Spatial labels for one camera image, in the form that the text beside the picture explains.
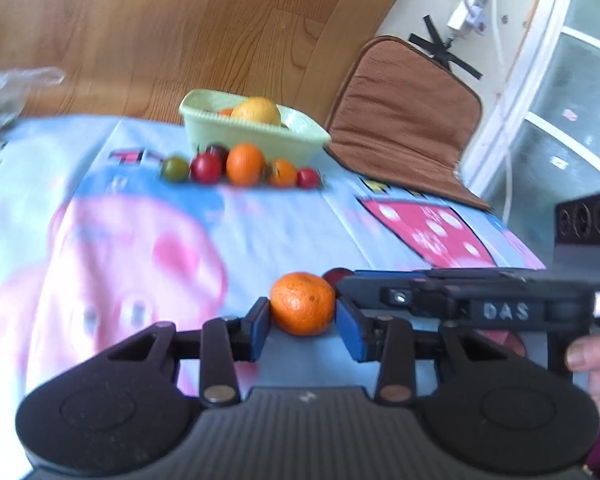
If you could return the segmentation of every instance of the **wood panel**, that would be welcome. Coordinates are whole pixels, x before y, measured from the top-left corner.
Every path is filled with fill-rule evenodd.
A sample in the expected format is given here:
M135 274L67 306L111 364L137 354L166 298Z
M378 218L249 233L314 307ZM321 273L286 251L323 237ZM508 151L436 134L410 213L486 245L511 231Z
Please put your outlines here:
M0 0L0 68L68 76L31 114L179 122L189 89L265 95L325 120L395 0Z

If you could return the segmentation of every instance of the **light green container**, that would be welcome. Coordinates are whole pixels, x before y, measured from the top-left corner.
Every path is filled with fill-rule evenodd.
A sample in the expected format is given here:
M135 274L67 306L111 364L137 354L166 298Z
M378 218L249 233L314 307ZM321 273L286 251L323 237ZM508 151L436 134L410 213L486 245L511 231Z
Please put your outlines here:
M302 166L331 140L330 135L311 117L281 105L278 109L288 129L239 121L216 113L223 108L235 107L246 99L215 90L189 92L180 103L180 114L193 149L203 151L216 142L228 148L240 142L252 142L262 150L267 160L281 157Z

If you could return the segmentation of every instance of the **plastic bag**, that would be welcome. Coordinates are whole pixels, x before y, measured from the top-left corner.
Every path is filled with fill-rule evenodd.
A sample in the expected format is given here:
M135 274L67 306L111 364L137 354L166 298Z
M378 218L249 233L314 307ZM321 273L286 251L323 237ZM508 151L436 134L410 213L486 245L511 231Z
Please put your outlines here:
M17 118L35 86L55 86L66 74L56 67L0 72L0 129Z

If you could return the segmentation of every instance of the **green tomato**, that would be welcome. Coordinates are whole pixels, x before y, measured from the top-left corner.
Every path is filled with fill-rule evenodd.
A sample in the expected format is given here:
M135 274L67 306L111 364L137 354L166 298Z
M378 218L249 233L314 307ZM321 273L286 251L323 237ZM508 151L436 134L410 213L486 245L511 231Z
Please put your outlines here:
M160 176L170 182L184 182L189 178L189 163L181 156L170 156L162 163Z

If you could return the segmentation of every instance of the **brown seat cushion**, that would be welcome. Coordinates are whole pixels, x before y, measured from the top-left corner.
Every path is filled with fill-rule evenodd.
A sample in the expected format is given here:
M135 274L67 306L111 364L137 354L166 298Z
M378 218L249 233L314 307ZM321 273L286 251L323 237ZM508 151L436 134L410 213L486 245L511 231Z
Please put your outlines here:
M340 88L327 121L328 151L375 180L489 209L454 174L481 113L480 98L451 72L381 36Z

